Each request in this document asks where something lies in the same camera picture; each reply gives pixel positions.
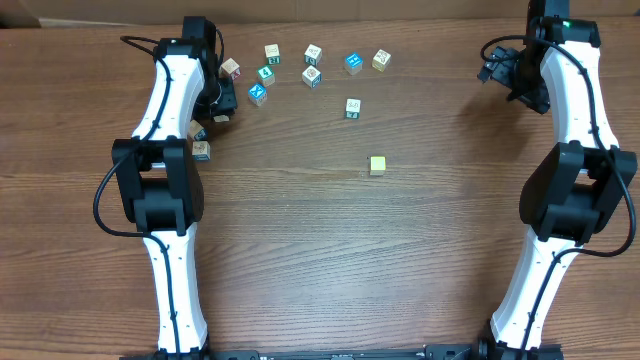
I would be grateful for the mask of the wooden block green 7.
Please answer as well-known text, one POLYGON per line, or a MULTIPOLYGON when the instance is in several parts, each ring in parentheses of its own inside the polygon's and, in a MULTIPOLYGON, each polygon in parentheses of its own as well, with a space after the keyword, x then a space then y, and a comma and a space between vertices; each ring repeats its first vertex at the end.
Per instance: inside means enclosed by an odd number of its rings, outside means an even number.
POLYGON ((348 98, 345 106, 345 117, 348 119, 359 119, 361 114, 361 100, 348 98))

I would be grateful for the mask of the wooden block yellow top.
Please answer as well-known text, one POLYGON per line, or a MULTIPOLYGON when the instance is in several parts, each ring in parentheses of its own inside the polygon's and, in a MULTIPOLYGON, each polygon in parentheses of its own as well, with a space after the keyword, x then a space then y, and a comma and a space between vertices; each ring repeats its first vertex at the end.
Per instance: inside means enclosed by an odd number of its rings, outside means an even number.
POLYGON ((384 156, 371 156, 369 174, 382 176, 386 172, 386 158, 384 156))

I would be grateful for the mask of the wooden block letter I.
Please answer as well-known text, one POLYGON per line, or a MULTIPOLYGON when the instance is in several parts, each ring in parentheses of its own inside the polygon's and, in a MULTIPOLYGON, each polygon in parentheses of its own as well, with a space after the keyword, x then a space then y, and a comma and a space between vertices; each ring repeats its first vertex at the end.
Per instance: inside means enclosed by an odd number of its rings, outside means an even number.
POLYGON ((213 121, 216 123, 229 122, 230 118, 227 115, 218 115, 213 117, 213 121))

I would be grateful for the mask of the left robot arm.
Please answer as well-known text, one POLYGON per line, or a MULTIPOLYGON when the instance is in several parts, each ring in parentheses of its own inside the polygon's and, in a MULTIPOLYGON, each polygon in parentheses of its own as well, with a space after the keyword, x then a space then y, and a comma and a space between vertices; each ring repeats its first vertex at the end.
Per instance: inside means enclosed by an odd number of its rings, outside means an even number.
POLYGON ((195 239, 204 190, 188 136, 192 121, 227 118, 237 98, 220 75, 224 41, 214 23, 187 16, 182 33, 149 49, 156 69, 146 112, 128 139, 114 141, 112 168, 131 237, 150 257, 159 312, 154 359, 208 359, 209 333, 199 303, 195 239))

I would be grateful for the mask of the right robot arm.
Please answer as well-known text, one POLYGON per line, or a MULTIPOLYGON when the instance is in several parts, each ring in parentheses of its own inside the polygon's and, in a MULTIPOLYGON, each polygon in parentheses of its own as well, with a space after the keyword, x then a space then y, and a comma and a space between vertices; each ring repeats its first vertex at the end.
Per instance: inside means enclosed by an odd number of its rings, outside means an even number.
POLYGON ((562 279, 579 254, 615 257, 632 244, 637 217, 629 185, 637 156, 621 150, 604 107, 601 39, 593 21, 572 19, 566 1, 531 0, 521 50, 500 39, 480 50, 482 82, 509 88, 510 100, 553 118, 555 144, 522 188, 519 216, 524 246, 507 293, 492 314, 485 338, 465 359, 560 359, 558 345, 542 343, 542 328, 562 279), (629 216, 628 235, 613 251, 586 245, 618 204, 629 216))

